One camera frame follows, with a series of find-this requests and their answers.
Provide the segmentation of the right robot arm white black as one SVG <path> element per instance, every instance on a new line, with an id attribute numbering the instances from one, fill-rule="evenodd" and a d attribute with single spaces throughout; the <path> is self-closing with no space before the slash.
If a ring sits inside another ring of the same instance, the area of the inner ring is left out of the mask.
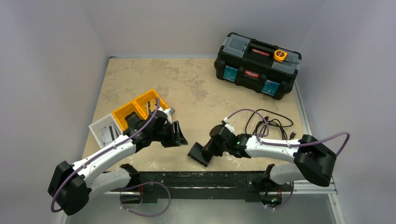
<path id="1" fill-rule="evenodd" d="M 307 180 L 320 187 L 331 182 L 337 155 L 311 135 L 299 140 L 272 140 L 250 134 L 233 133 L 232 125 L 216 125 L 209 133 L 210 140 L 202 146 L 196 142 L 188 156 L 208 166 L 214 156 L 224 152 L 236 158 L 270 158 L 285 161 L 269 165 L 262 177 L 263 186 L 273 190 L 287 182 Z"/>

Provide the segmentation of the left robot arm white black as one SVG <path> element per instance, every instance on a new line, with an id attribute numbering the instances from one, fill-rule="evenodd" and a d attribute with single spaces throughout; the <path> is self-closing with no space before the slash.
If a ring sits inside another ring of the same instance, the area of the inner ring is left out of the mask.
<path id="1" fill-rule="evenodd" d="M 179 122 L 171 119 L 172 113 L 172 108 L 158 108 L 147 119 L 141 119 L 133 112 L 125 117 L 126 130 L 103 149 L 72 164 L 59 163 L 48 187 L 52 197 L 51 211 L 63 211 L 71 216 L 105 192 L 139 188 L 143 182 L 132 165 L 123 164 L 111 172 L 107 169 L 149 147 L 152 142 L 159 142 L 163 147 L 187 145 Z"/>

